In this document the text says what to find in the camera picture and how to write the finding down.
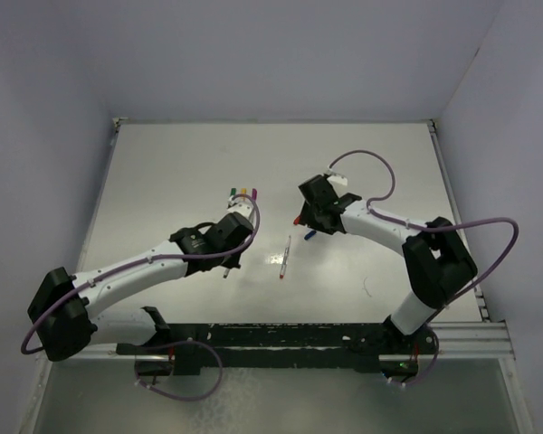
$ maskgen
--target cable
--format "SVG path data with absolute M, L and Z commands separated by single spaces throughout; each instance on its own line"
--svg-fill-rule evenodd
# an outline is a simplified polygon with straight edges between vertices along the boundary
M 147 346 L 147 347 L 145 347 L 145 350 L 153 350 L 153 351 L 165 350 L 167 348 L 175 348 L 176 346 L 181 346 L 181 345 L 197 345 L 197 346 L 200 346 L 200 347 L 204 348 L 205 350 L 207 350 L 209 353 L 211 353 L 213 355 L 213 357 L 217 361 L 217 366 L 219 368 L 219 373 L 217 374 L 217 380 L 215 381 L 215 384 L 211 389 L 209 389 L 207 392 L 205 392 L 205 393 L 203 393 L 201 395 L 196 395 L 196 396 L 181 396 L 181 395 L 175 395 L 174 393 L 161 391 L 160 389 L 158 389 L 154 385 L 151 385 L 151 384 L 141 380 L 141 377 L 138 375 L 138 372 L 137 372 L 137 367 L 135 367 L 135 378 L 137 379 L 135 384 L 143 386 L 144 388 L 146 388 L 149 391 L 152 391 L 154 393 L 158 393 L 161 396 L 164 396 L 166 398 L 169 398 L 169 399 L 175 400 L 175 401 L 194 402 L 194 401 L 204 400 L 205 398 L 209 398 L 217 390 L 217 388 L 219 387 L 219 384 L 221 383 L 221 380 L 224 378 L 224 364 L 221 361 L 221 357 L 215 351 L 214 348 L 212 348 L 211 346 L 209 346 L 207 344 L 204 344 L 203 342 L 198 342 L 198 341 L 178 341 L 178 342 L 174 342 L 174 343 L 171 343 L 171 344 L 164 344 L 164 345 L 157 345 L 157 346 Z
M 454 300 L 456 300 L 457 298 L 462 297 L 464 294 L 469 292 L 471 289 L 473 289 L 474 287 L 479 285 L 484 279 L 486 279 L 502 263 L 502 261 L 507 257 L 507 255 L 509 255 L 511 249 L 513 248 L 513 246 L 517 242 L 517 239 L 519 237 L 519 225 L 517 224 L 517 222 L 515 222 L 513 219 L 511 219 L 509 217 L 494 217 L 494 218 L 491 218 L 491 219 L 483 219 L 483 220 L 478 220 L 478 221 L 475 221 L 475 222 L 466 222 L 466 223 L 454 224 L 452 226 L 443 226 L 442 228 L 428 228 L 426 226 L 421 226 L 419 224 L 414 224 L 414 223 L 411 223 L 411 222 L 405 222 L 404 220 L 400 220 L 400 219 L 397 219 L 395 217 L 390 217 L 388 215 L 385 215 L 385 214 L 383 214 L 381 212 L 376 211 L 371 206 L 372 202 L 384 201 L 385 199 L 388 199 L 390 196 L 392 196 L 392 193 L 396 189 L 396 177 L 395 177 L 394 170 L 393 170 L 392 166 L 382 156 L 379 156 L 378 154 L 376 154 L 376 153 L 374 153 L 372 151 L 366 151 L 366 149 L 356 149 L 354 151 L 349 151 L 349 152 L 346 152 L 345 154 L 342 154 L 341 156 L 336 158 L 329 165 L 329 168 L 331 169 L 342 158 L 344 158 L 346 156 L 351 156 L 353 154 L 368 154 L 370 156 L 373 156 L 373 157 L 377 158 L 378 160 L 380 160 L 386 166 L 386 168 L 388 169 L 388 172 L 390 173 L 390 177 L 392 178 L 392 184 L 390 186 L 390 190 L 388 191 L 388 193 L 385 194 L 384 196 L 371 197 L 366 202 L 368 212 L 371 213 L 372 215 L 374 215 L 375 217 L 377 217 L 380 220 L 384 220 L 385 222 L 395 223 L 395 224 L 398 224 L 398 225 L 401 225 L 401 226 L 408 226 L 410 229 L 414 229 L 414 230 L 417 230 L 417 231 L 429 232 L 429 233 L 458 231 L 460 229 L 476 228 L 478 226 L 484 226 L 484 225 L 493 224 L 493 223 L 507 223 L 507 224 L 510 224 L 512 226 L 512 228 L 513 228 L 513 233 L 511 235 L 510 241 L 507 244 L 507 246 L 505 247 L 505 249 L 503 249 L 503 252 L 499 255 L 499 257 L 486 269 L 486 271 L 484 271 L 482 274 L 480 274 L 479 277 L 473 279 L 466 287 L 464 287 L 463 289 L 458 291 L 454 296 L 452 296 L 447 301 L 447 303 L 446 303 L 446 305 L 444 307 L 441 307 L 436 312 L 434 312 L 434 314 L 432 314 L 427 319 L 427 321 L 426 321 L 427 323 L 432 321 L 433 319 L 435 319 L 444 310 L 444 308 L 446 306 L 448 306 L 449 304 L 451 304 Z
M 203 222 L 203 223 L 199 223 L 199 224 L 196 224 L 193 229 L 197 229 L 198 231 L 200 229 L 203 229 L 203 228 L 210 228 L 212 226 L 215 226 L 215 223 L 213 222 Z
M 395 192 L 395 189 L 396 189 L 396 175 L 395 175 L 395 171 L 394 169 L 392 168 L 392 166 L 390 165 L 390 163 L 388 163 L 382 156 L 378 155 L 376 152 L 372 152 L 372 151 L 367 151 L 366 149 L 356 149 L 354 151 L 348 151 L 346 152 L 345 154 L 342 154 L 341 156 L 339 156 L 338 158 L 336 158 L 334 161 L 332 161 L 328 168 L 331 169 L 332 167 L 334 167 L 334 165 L 340 161 L 341 159 L 343 158 L 346 158 L 347 156 L 351 156 L 353 154 L 368 154 L 369 156 L 373 156 L 374 158 L 377 158 L 378 160 L 380 160 L 382 162 L 383 165 L 386 166 L 386 169 L 388 169 L 388 173 L 390 174 L 390 181 L 391 181 L 391 184 L 390 184 L 390 190 L 388 190 L 388 193 L 386 193 L 384 196 L 377 196 L 377 197 L 371 197 L 370 199 L 368 199 L 367 201 L 367 206 L 368 206 L 368 209 L 370 209 L 370 204 L 372 202 L 379 202 L 379 201 L 385 201 L 386 199 L 388 199 L 390 196 L 392 196 L 392 193 Z
M 210 253 L 210 254 L 206 254 L 206 255 L 185 255 L 185 254 L 164 255 L 164 254 L 161 254 L 161 255 L 152 256 L 150 259 L 151 260 L 162 260 L 162 259 L 188 259 L 188 260 L 191 260 L 191 259 L 217 259 L 217 258 L 223 258 L 225 256 L 231 256 L 231 255 L 234 255 L 236 253 L 241 253 L 244 250 L 246 250 L 253 243 L 253 239 L 255 238 L 255 236 L 257 235 L 258 230 L 260 229 L 260 209 L 258 208 L 257 203 L 255 203 L 254 199 L 252 199 L 252 197 L 249 196 L 248 194 L 236 194 L 232 199 L 236 199 L 238 197 L 244 197 L 244 198 L 248 199 L 252 203 L 253 210 L 255 211 L 255 216 L 256 216 L 256 222 L 255 222 L 255 226 L 253 227 L 253 232 L 247 238 L 247 240 L 245 240 L 245 242 L 242 245 L 240 245 L 240 246 L 238 246 L 238 247 L 236 247 L 234 249 L 231 249 L 231 250 L 228 250 L 228 251 L 223 251 L 223 252 L 220 252 L 220 253 Z M 119 267 L 116 267 L 115 269 L 111 269 L 111 270 L 109 270 L 109 271 L 107 271 L 105 273 L 99 274 L 93 280 L 94 280 L 95 283 L 100 283 L 105 278 L 109 278 L 111 276 L 114 276 L 115 274 L 120 273 L 121 271 L 125 271 L 127 269 L 132 269 L 134 267 L 137 267 L 139 265 L 146 264 L 146 263 L 148 263 L 148 259 L 133 260 L 133 261 L 128 262 L 126 264 L 123 264 L 123 265 L 121 265 Z M 66 293 L 64 296 L 62 296 L 61 298 L 56 300 L 54 303 L 52 303 L 52 306 L 50 306 L 48 309 L 46 309 L 43 312 L 43 314 L 38 317 L 38 319 L 30 327 L 30 330 L 28 331 L 28 333 L 24 337 L 24 340 L 22 341 L 22 345 L 21 345 L 21 348 L 20 348 L 20 351 L 21 351 L 22 354 L 36 354 L 36 353 L 39 353 L 39 352 L 41 352 L 43 350 L 43 347 L 41 347 L 41 346 L 39 346 L 37 348 L 33 348 L 33 349 L 28 349 L 28 343 L 30 342 L 30 339 L 33 337 L 34 333 L 36 333 L 38 328 L 43 324 L 43 322 L 46 320 L 46 318 L 48 318 L 48 316 L 50 314 L 52 314 L 52 312 L 54 312 L 56 309 L 58 309 L 60 306 L 62 306 L 64 303 L 66 303 L 69 299 L 71 299 L 74 296 L 78 295 L 81 291 L 83 291 L 86 288 L 90 288 L 90 283 L 89 282 L 85 282 L 84 284 L 79 285 L 78 287 L 76 287 L 72 291 L 69 291 L 68 293 Z

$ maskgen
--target white table surface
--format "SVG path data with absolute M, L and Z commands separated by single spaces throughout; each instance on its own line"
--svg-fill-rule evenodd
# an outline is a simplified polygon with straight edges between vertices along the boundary
M 294 227 L 298 185 L 356 148 L 395 169 L 396 192 L 379 206 L 415 219 L 453 220 L 433 143 L 423 124 L 127 124 L 120 128 L 83 269 L 136 255 L 185 226 L 218 221 L 232 187 L 258 190 L 262 227 L 242 268 L 167 282 L 112 309 L 154 306 L 167 322 L 381 322 L 409 291 L 404 260 L 372 241 Z M 387 191 L 389 176 L 369 156 L 337 170 L 363 197 Z M 288 235 L 287 275 L 279 279 Z M 472 293 L 439 321 L 480 321 Z

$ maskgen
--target black joint motor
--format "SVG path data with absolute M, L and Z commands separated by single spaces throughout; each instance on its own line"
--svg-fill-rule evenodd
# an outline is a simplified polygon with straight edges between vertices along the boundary
M 452 225 L 443 217 L 427 223 L 429 228 Z M 406 240 L 403 254 L 414 294 L 433 309 L 444 307 L 477 275 L 477 266 L 456 231 L 422 231 Z
M 352 193 L 338 197 L 326 175 L 316 175 L 298 188 L 305 201 L 299 224 L 330 235 L 344 232 L 340 215 L 351 203 L 361 199 Z
M 200 232 L 208 227 L 205 233 Z M 238 212 L 230 212 L 214 224 L 201 224 L 183 228 L 169 237 L 186 255 L 208 255 L 239 247 L 253 232 L 252 224 Z M 228 269 L 239 268 L 240 254 L 226 258 L 188 260 L 187 276 L 197 271 L 208 271 L 222 265 Z
M 72 277 L 66 269 L 50 271 L 28 307 L 32 322 L 35 323 L 46 309 L 73 289 Z M 89 321 L 84 303 L 79 296 L 75 296 L 52 312 L 38 327 L 37 334 L 48 359 L 59 362 L 87 346 L 96 331 L 97 327 Z

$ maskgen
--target pen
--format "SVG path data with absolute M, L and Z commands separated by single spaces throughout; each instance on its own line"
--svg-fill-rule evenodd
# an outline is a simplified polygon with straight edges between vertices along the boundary
M 290 255 L 291 235 L 288 236 L 288 243 L 286 244 L 286 250 L 283 252 L 283 261 L 281 262 L 280 278 L 286 275 L 286 268 L 288 266 L 288 256 Z

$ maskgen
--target metal frame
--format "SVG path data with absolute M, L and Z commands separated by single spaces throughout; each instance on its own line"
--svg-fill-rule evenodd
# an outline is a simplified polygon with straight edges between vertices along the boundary
M 454 197 L 453 187 L 451 186 L 451 180 L 449 175 L 446 172 L 446 165 L 444 164 L 443 153 L 438 141 L 438 136 L 436 135 L 436 124 L 433 120 L 427 122 L 428 132 L 431 135 L 431 140 L 433 141 L 434 153 L 436 154 L 436 160 L 438 161 L 439 168 L 441 169 L 441 175 L 443 176 L 444 189 L 446 194 L 449 196 L 449 204 L 451 205 L 452 215 L 454 216 L 454 221 L 456 223 L 462 223 L 461 214 L 459 213 L 459 207 L 456 204 L 456 199 Z M 463 230 L 459 230 L 459 235 L 461 239 L 467 243 L 467 237 Z M 489 310 L 487 310 L 487 304 L 485 303 L 484 295 L 482 294 L 481 287 L 476 287 L 474 289 L 474 295 L 477 299 L 477 305 L 479 306 L 479 311 L 481 312 L 481 318 L 483 321 L 490 321 Z
M 116 119 L 116 134 L 111 139 L 110 146 L 113 147 L 117 140 L 117 136 L 122 124 L 133 123 L 153 123 L 152 121 L 137 122 L 134 119 L 117 118 Z M 454 199 L 453 189 L 446 173 L 446 167 L 443 161 L 443 155 L 441 153 L 438 137 L 436 136 L 436 127 L 432 120 L 427 122 L 431 140 L 433 142 L 434 152 L 436 153 L 438 164 L 441 168 L 443 181 L 446 192 L 449 196 L 452 213 L 457 222 L 461 222 L 461 216 L 459 214 L 456 201 Z M 81 255 L 78 262 L 77 269 L 81 269 L 84 262 L 85 253 L 89 247 L 92 228 L 99 208 L 102 192 L 104 191 L 104 185 L 107 180 L 108 172 L 110 169 L 110 162 L 112 160 L 112 154 L 109 155 L 109 161 L 105 169 L 105 175 L 99 191 L 99 197 L 93 211 L 93 215 L 90 220 L 89 229 L 85 237 L 85 242 L 81 249 Z M 509 332 L 505 323 L 491 323 L 488 312 L 486 309 L 486 303 L 484 301 L 480 288 L 474 289 L 479 308 L 481 310 L 481 316 L 485 322 L 480 323 L 431 323 L 432 329 L 439 337 L 440 353 L 439 358 L 443 359 L 497 359 L 500 361 L 500 368 L 503 374 L 503 380 L 506 385 L 507 393 L 510 399 L 510 405 L 515 415 L 515 420 L 518 425 L 520 434 L 533 434 L 533 423 L 530 417 L 528 406 L 523 398 L 522 390 L 519 384 L 519 378 L 514 363 L 514 353 L 510 342 Z M 422 359 L 430 358 L 430 355 L 422 355 Z M 381 361 L 392 361 L 405 358 L 403 355 L 381 355 Z M 95 347 L 87 347 L 79 354 L 73 356 L 71 360 L 134 360 L 134 356 L 117 355 L 116 345 L 97 345 Z M 138 360 L 166 360 L 166 356 L 161 355 L 139 355 Z M 30 395 L 29 403 L 27 405 L 26 413 L 21 421 L 19 434 L 31 434 L 34 433 L 35 425 L 38 420 L 39 411 L 43 401 L 44 391 L 46 384 L 50 377 L 52 370 L 52 363 L 48 361 L 44 354 L 37 355 L 35 358 L 36 370 L 33 379 L 32 393 Z

